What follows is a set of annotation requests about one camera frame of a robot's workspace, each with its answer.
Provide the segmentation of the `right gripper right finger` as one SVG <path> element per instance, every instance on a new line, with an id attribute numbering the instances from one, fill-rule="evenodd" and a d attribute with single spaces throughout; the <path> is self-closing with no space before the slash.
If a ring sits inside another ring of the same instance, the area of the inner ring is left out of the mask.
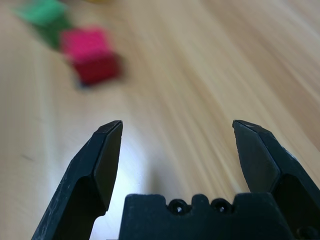
<path id="1" fill-rule="evenodd" d="M 267 129 L 232 123 L 242 173 L 252 193 L 271 193 L 296 239 L 320 238 L 320 190 Z"/>

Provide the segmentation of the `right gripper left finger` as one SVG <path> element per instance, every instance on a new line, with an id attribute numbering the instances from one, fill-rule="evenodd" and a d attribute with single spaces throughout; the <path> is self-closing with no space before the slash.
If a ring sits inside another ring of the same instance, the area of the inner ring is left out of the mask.
<path id="1" fill-rule="evenodd" d="M 123 123 L 93 133 L 69 163 L 40 220 L 34 240 L 88 240 L 109 209 L 117 177 Z"/>

